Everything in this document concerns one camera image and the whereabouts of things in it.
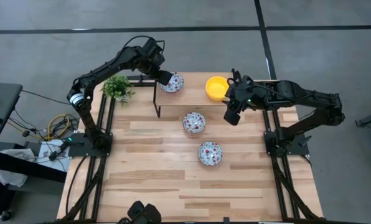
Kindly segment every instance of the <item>black metal frame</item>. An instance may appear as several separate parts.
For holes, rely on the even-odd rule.
[[[265,56],[268,61],[268,69],[269,69],[269,78],[276,79],[275,68],[273,63],[273,58],[271,56],[270,45],[268,42],[268,37],[266,31],[276,31],[276,30],[371,30],[371,25],[366,26],[265,26],[265,22],[263,19],[263,13],[261,11],[260,0],[254,0],[256,6],[256,13],[258,16],[259,26],[194,26],[194,27],[139,27],[139,28],[104,28],[104,29],[36,29],[36,30],[0,30],[0,34],[86,34],[86,33],[128,33],[128,32],[210,32],[210,31],[248,31],[248,30],[258,30],[261,33],[261,38],[263,41],[263,47]],[[140,76],[138,79],[129,78],[130,80],[139,80],[138,83],[134,83],[134,86],[153,86],[154,87],[154,96],[153,96],[153,104],[157,113],[157,116],[160,117],[161,114],[161,107],[156,105],[156,82],[143,82],[144,78]],[[102,119],[103,119],[103,112],[105,108],[105,100],[106,97],[103,96],[100,105],[100,112],[98,114],[98,121],[97,125],[101,127]],[[113,116],[113,106],[110,105],[110,110],[108,114],[107,120],[107,131],[111,128],[112,116]],[[277,111],[273,112],[275,126],[278,128],[279,119]],[[267,111],[263,112],[263,119],[265,120],[265,127],[266,133],[271,133],[270,128],[270,121],[268,119]],[[278,165],[277,158],[275,155],[270,155],[271,161],[273,164],[273,171],[274,167]],[[282,163],[284,167],[284,174],[286,177],[287,182],[292,187],[292,177],[289,169],[289,162],[287,156],[283,156]],[[91,157],[89,167],[88,167],[88,175],[85,188],[90,185],[92,182],[92,175],[95,166],[95,157]],[[332,222],[332,221],[325,221],[325,220],[302,220],[298,219],[298,209],[295,204],[295,201],[291,199],[292,209],[293,209],[293,216],[295,218],[288,218],[288,214],[286,212],[286,205],[284,202],[284,193],[281,187],[281,181],[275,175],[275,182],[277,187],[278,193],[278,200],[279,200],[279,207],[281,210],[281,217],[283,221],[293,222],[293,223],[346,223],[346,222]],[[100,200],[100,193],[95,194],[93,211],[98,210],[98,202]],[[69,221],[62,221],[62,223],[90,223],[96,220],[97,212],[93,212],[91,219],[84,219],[86,213],[86,206],[87,203],[83,204],[82,210],[80,212],[80,219],[81,220],[69,220]],[[180,223],[187,223],[187,222],[167,222],[166,224],[180,224]],[[222,223],[229,223],[228,219],[225,219],[224,222],[195,222],[195,224],[222,224]],[[244,224],[255,224],[259,222],[232,222],[232,223],[244,223]]]

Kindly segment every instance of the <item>wooden plank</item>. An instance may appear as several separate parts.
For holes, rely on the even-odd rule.
[[[245,111],[238,126],[223,120],[225,107],[220,106],[166,106],[157,118],[153,88],[134,90],[128,105],[115,106],[113,148],[106,162],[98,222],[126,217],[136,200],[155,205],[164,222],[222,222],[223,217],[244,222],[281,220],[261,111]],[[97,88],[94,98],[96,120],[101,100]],[[191,111],[201,112],[207,120],[200,134],[182,130],[182,118]],[[295,123],[295,107],[279,110],[279,118],[281,124]],[[223,160],[217,166],[199,162],[197,150],[205,141],[215,141],[223,149]],[[300,156],[288,159],[296,191],[313,212],[322,215],[309,164]],[[65,215],[69,184],[79,162],[79,158],[70,162],[57,218]],[[75,178],[70,206],[83,192],[87,167],[88,159]]]

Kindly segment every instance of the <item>black desk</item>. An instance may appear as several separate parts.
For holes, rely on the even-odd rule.
[[[19,99],[22,85],[0,83],[0,133]],[[0,169],[64,183],[66,172],[0,153]]]

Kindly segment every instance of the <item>bowl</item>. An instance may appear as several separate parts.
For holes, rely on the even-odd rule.
[[[169,80],[167,85],[159,84],[159,87],[166,93],[175,93],[179,91],[184,85],[183,76],[177,72],[172,72],[172,78]]]
[[[189,133],[196,134],[204,130],[206,125],[205,117],[198,112],[191,112],[184,116],[183,127]]]
[[[211,100],[222,101],[228,90],[227,79],[219,76],[211,77],[206,82],[205,90]]]
[[[222,160],[222,148],[216,142],[205,142],[198,149],[198,157],[203,164],[214,166]]]

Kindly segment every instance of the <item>white bowl with red pattern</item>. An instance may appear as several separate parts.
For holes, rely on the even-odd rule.
[[[184,85],[183,76],[177,72],[172,72],[172,78],[169,80],[167,85],[159,84],[159,87],[166,93],[175,93],[179,91]]]
[[[192,134],[200,133],[206,125],[205,117],[198,112],[191,112],[184,116],[183,127]]]
[[[199,147],[198,157],[203,164],[214,166],[222,160],[222,148],[216,142],[205,142]]]

